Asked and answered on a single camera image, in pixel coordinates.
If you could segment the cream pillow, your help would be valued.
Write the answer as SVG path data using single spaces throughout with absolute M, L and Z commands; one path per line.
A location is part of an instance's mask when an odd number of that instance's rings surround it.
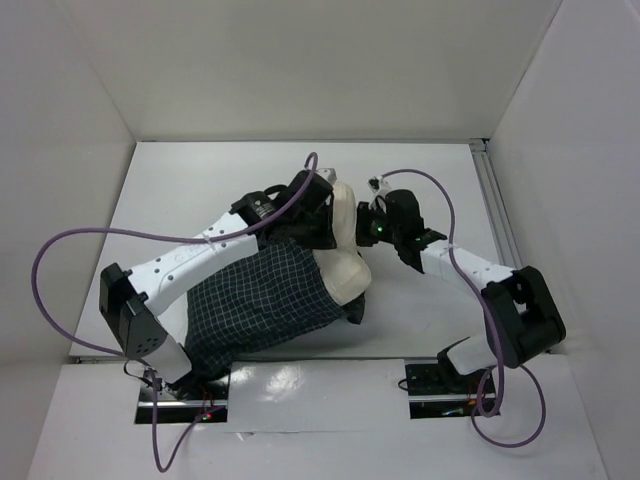
M 339 306 L 355 300 L 370 286 L 371 271 L 356 244 L 356 199 L 351 186 L 337 181 L 333 185 L 331 232 L 336 247 L 314 250 L 322 281 Z

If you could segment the dark checked pillowcase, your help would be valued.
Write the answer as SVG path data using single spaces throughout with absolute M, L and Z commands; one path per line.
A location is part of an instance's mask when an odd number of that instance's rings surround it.
M 184 349 L 193 370 L 182 387 L 222 375 L 241 356 L 335 321 L 362 322 L 365 292 L 344 306 L 336 304 L 313 251 L 293 241 L 276 243 L 188 291 Z

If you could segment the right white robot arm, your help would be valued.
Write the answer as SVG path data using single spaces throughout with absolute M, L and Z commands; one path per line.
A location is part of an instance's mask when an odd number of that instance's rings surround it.
M 499 360 L 518 368 L 566 338 L 564 321 L 538 269 L 492 263 L 451 244 L 447 236 L 424 226 L 412 192 L 377 194 L 371 202 L 358 203 L 356 215 L 358 246 L 390 244 L 405 265 L 478 296 L 485 331 L 438 353 L 436 379 L 444 390 L 460 391 L 471 374 L 495 367 Z

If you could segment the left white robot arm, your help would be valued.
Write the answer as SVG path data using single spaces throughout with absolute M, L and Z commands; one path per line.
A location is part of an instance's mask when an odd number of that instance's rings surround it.
M 204 231 L 151 261 L 128 270 L 116 263 L 104 268 L 99 311 L 125 358 L 156 370 L 172 397 L 193 394 L 195 356 L 166 330 L 160 315 L 207 278 L 277 241 L 335 246 L 330 218 L 336 181 L 332 168 L 302 170 L 287 185 L 245 194 Z

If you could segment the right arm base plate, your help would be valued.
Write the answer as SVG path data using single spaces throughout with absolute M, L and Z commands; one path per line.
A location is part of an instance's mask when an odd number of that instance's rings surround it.
M 483 370 L 459 376 L 435 360 L 409 360 L 404 371 L 397 387 L 408 396 L 412 420 L 469 417 L 478 404 Z

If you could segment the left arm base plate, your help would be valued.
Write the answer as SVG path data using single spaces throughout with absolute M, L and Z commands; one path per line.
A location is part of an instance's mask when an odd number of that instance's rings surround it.
M 150 425 L 152 423 L 152 394 L 157 396 L 158 424 L 189 424 L 196 417 L 202 423 L 226 423 L 228 419 L 228 396 L 230 371 L 223 371 L 213 379 L 201 381 L 191 386 L 172 388 L 157 377 L 156 389 L 145 367 L 139 371 L 130 368 L 130 361 L 123 365 L 123 373 L 139 381 L 139 394 L 134 423 Z

